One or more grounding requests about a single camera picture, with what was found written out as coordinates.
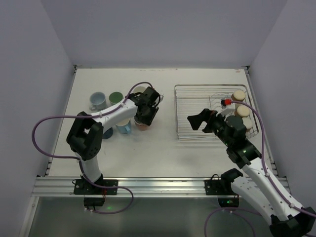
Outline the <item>teal grey mug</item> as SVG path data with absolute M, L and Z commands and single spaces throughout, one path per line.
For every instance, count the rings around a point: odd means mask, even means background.
M 146 90 L 144 86 L 137 86 L 133 89 L 133 93 L 143 93 Z

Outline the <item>pink mug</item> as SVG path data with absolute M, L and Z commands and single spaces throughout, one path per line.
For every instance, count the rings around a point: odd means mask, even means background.
M 146 125 L 146 124 L 144 124 L 144 123 L 141 123 L 141 122 L 139 122 L 139 121 L 137 121 L 137 120 L 134 120 L 134 123 L 135 123 L 136 127 L 137 127 L 140 131 L 146 131 L 146 130 L 149 128 L 148 125 Z

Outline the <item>sage green cup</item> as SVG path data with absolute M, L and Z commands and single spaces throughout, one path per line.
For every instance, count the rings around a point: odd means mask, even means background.
M 121 92 L 115 91 L 109 95 L 109 101 L 111 105 L 119 103 L 123 99 L 123 94 Z

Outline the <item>light blue mug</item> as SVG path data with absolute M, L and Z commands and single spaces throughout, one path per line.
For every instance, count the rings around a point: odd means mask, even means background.
M 121 134 L 130 134 L 131 133 L 131 122 L 130 119 L 124 119 L 116 124 L 116 128 Z

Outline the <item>dark blue mug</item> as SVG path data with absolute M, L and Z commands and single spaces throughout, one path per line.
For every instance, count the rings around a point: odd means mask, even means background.
M 109 139 L 109 138 L 111 138 L 112 135 L 113 135 L 113 132 L 114 132 L 113 128 L 112 128 L 112 127 L 109 128 L 108 130 L 106 130 L 106 131 L 103 133 L 102 139 Z

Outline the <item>pale blue footed cup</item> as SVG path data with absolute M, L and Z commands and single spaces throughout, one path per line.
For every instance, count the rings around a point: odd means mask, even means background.
M 102 92 L 94 92 L 90 98 L 90 109 L 92 111 L 100 111 L 107 108 L 106 96 Z

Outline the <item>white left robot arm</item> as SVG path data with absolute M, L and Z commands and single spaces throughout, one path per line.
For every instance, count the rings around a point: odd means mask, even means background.
M 98 113 L 77 115 L 66 142 L 79 159 L 81 174 L 90 183 L 102 176 L 97 154 L 101 150 L 105 131 L 125 119 L 134 117 L 141 124 L 150 126 L 158 112 L 161 95 L 152 87 L 144 92 L 131 93 L 117 104 Z

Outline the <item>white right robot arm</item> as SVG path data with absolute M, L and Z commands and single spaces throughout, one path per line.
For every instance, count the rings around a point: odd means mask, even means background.
M 315 211 L 298 202 L 268 170 L 263 155 L 247 139 L 242 118 L 204 109 L 187 120 L 193 130 L 205 122 L 202 131 L 214 133 L 226 145 L 228 157 L 238 169 L 228 171 L 224 180 L 260 213 L 273 236 L 302 237 L 311 231 Z

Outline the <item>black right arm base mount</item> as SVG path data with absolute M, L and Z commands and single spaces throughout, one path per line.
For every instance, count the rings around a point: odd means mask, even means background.
M 207 196 L 218 196 L 217 200 L 220 207 L 237 208 L 239 207 L 239 195 L 232 191 L 231 184 L 236 178 L 242 176 L 243 174 L 236 168 L 230 169 L 220 176 L 218 174 L 213 174 L 211 178 L 204 180 L 205 194 Z

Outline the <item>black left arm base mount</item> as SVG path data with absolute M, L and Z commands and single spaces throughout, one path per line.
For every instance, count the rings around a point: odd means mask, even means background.
M 103 189 L 96 187 L 95 185 L 90 184 L 84 178 L 75 179 L 72 181 L 74 184 L 74 194 L 75 195 L 84 195 L 83 205 L 87 209 L 92 209 L 94 211 L 100 209 L 105 203 L 106 195 L 116 195 L 117 187 L 119 181 L 116 179 L 103 179 L 101 176 L 96 182 L 96 185 L 107 186 L 107 187 L 116 187 L 115 189 Z

